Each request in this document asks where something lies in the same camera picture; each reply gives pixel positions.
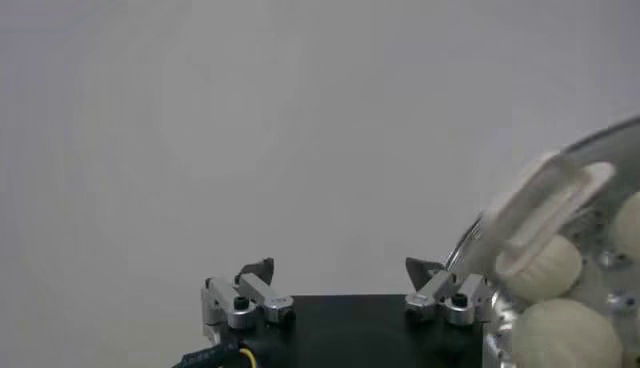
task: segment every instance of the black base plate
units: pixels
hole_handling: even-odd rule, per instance
[[[294,296],[289,330],[258,323],[241,337],[261,368],[480,368],[482,326],[404,317],[404,295]]]

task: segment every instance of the white ball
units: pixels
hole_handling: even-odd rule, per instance
[[[554,236],[527,265],[504,272],[506,265],[498,256],[496,273],[507,288],[521,298],[540,301],[565,293],[580,276],[582,256],[566,238]]]
[[[611,323],[568,299],[535,304],[516,320],[511,335],[518,368],[616,368],[622,344]]]
[[[612,236],[620,252],[640,260],[640,192],[622,204],[613,221]]]

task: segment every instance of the black screw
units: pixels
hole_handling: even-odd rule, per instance
[[[469,304],[469,300],[466,295],[458,293],[451,297],[451,303],[455,307],[466,308],[467,305]]]
[[[249,299],[245,298],[244,296],[238,296],[233,299],[233,309],[235,310],[247,310],[249,309],[249,305]]]

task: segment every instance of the silver metal part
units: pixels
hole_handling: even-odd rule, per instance
[[[241,299],[233,285],[220,278],[210,278],[202,290],[203,323],[217,325],[224,319],[236,330],[252,328],[256,323],[256,304]]]
[[[281,324],[291,321],[295,316],[293,298],[279,296],[271,286],[253,273],[240,276],[238,292],[260,305],[268,322]]]
[[[484,276],[469,275],[460,290],[445,300],[446,321],[456,326],[486,322],[492,293],[489,281]]]
[[[407,316],[415,322],[433,320],[440,301],[455,293],[457,286],[455,274],[444,270],[439,271],[422,289],[405,297]]]

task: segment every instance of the metal bolt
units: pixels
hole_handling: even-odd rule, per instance
[[[238,296],[235,299],[233,299],[233,309],[237,310],[237,311],[244,311],[249,309],[249,299],[245,298],[244,296]]]

